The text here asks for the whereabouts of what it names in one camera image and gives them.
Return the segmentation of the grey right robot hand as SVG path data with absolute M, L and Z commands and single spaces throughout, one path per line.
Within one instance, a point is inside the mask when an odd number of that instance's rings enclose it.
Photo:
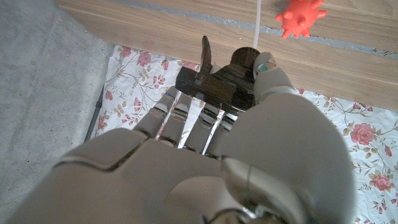
M 252 66 L 256 104 L 218 157 L 179 149 L 161 115 L 114 129 L 66 153 L 9 223 L 348 223 L 355 203 L 346 145 L 294 93 L 270 53 Z

